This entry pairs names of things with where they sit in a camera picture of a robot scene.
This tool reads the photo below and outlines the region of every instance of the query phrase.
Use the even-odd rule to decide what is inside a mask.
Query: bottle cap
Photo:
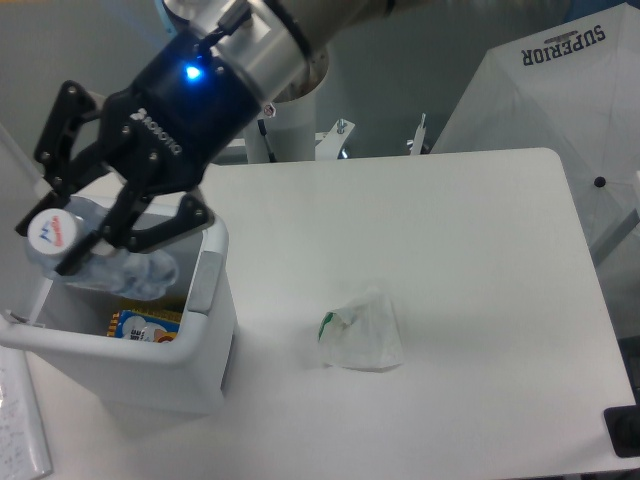
[[[31,246],[42,255],[57,257],[68,252],[81,233],[82,220],[59,208],[36,215],[27,230]]]

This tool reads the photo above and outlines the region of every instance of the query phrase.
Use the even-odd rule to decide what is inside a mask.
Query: white tabletop
[[[633,396],[552,152],[212,167],[203,189],[230,231],[241,330],[225,406],[194,417],[102,404],[32,356],[54,479],[640,466],[606,433],[603,410]],[[323,367],[323,314],[369,285],[393,300],[405,364]]]

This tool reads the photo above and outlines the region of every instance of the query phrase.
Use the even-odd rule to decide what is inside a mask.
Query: crumpled plastic bag
[[[318,346],[322,361],[338,367],[378,370],[404,361],[391,300],[377,289],[328,312]]]

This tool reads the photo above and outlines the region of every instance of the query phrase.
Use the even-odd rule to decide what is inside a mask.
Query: plastic bottle
[[[94,254],[74,275],[61,276],[55,267],[76,242],[95,230],[106,209],[82,197],[72,197],[64,210],[48,209],[29,224],[27,256],[45,277],[81,288],[102,290],[135,300],[162,297],[178,278],[175,259],[162,250],[142,254],[124,249]]]

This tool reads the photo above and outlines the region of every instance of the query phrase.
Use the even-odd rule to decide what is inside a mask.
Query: silver metal cylinder
[[[289,31],[269,7],[261,0],[249,2],[253,10],[252,22],[223,38],[214,52],[233,68],[256,100],[264,104],[272,101],[303,71],[306,60]],[[201,17],[193,23],[201,31],[211,30],[211,25],[201,23]]]
[[[163,0],[165,7],[176,17],[191,21],[206,8],[217,8],[224,5],[226,0]]]
[[[292,17],[311,50],[317,52],[349,25],[369,0],[279,0],[278,3]]]
[[[199,10],[198,15],[191,19],[189,26],[203,37],[213,32],[218,26],[218,20],[227,11],[234,0],[214,0]]]

